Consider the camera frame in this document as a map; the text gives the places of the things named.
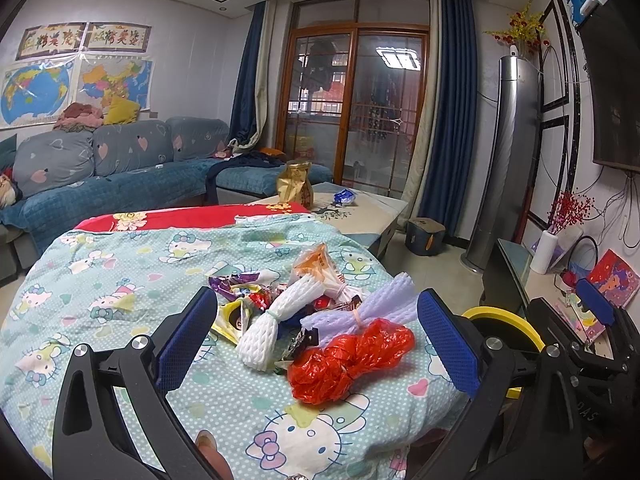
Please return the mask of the person left hand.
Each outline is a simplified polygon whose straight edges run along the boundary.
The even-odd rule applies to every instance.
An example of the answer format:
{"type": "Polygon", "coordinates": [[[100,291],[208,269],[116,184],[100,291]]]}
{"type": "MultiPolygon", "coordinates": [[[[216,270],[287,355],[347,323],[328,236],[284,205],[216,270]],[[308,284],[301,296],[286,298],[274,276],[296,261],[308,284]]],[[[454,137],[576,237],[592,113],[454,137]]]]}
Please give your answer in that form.
{"type": "Polygon", "coordinates": [[[218,450],[214,436],[208,430],[201,430],[195,439],[195,445],[206,460],[224,480],[232,480],[233,474],[228,462],[218,450]]]}

